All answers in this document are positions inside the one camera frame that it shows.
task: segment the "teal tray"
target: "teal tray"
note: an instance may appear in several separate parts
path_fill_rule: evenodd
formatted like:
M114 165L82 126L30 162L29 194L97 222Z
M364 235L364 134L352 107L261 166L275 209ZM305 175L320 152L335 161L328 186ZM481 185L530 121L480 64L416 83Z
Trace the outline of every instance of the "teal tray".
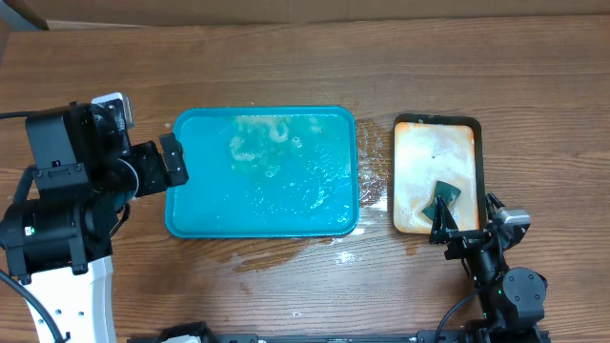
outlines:
M175 236L327 236L356 226L356 121L347 110L192 109L173 132L190 177L167 192Z

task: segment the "wooden table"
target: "wooden table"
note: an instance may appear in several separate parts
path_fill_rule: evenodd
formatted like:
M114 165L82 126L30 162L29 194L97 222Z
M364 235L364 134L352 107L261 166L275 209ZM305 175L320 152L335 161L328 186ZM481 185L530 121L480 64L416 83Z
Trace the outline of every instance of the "wooden table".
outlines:
M0 111L112 91L132 99L134 143L193 107L338 104L357 119L360 155L361 217L342 238L178 240L163 194L135 202L113 240L121 339L197 320L266 335L434 328L472 285L443 247L392 227L393 121L414 111L480 121L487 189L532 214L506 255L549 280L541 327L610 340L610 17L10 35ZM2 212L33 161L23 128L0 125ZM35 341L23 299L0 286L0 303L0 340ZM449 326L479 316L475 304Z

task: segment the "green sponge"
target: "green sponge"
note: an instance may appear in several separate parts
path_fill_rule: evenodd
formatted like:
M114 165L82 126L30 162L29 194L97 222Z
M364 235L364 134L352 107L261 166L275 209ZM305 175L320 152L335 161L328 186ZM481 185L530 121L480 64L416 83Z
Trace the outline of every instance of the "green sponge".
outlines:
M435 199L440 195L442 201L447 204L447 208L449 208L453 203L458 199L461 194L461 190L455 186L452 186L446 182L437 181L435 184L435 192L432 194L432 200L430 200L430 204L423 209L422 213L428 217L430 220L434 220L435 218L435 210L437 208L437 204Z

